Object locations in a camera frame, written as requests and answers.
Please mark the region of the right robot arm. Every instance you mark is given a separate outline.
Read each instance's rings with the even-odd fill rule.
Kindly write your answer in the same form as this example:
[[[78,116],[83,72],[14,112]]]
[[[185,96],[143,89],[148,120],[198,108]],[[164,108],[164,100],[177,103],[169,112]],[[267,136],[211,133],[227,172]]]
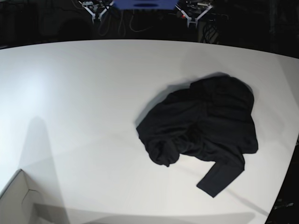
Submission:
[[[81,6],[92,16],[92,21],[102,21],[104,15],[114,4],[113,0],[79,0]]]

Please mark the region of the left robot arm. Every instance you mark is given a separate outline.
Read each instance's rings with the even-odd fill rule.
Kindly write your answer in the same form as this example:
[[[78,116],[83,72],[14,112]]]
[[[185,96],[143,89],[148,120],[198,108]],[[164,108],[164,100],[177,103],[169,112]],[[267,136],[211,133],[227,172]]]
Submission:
[[[175,8],[186,19],[188,28],[191,24],[197,27],[198,21],[214,7],[213,3],[213,0],[179,0]]]

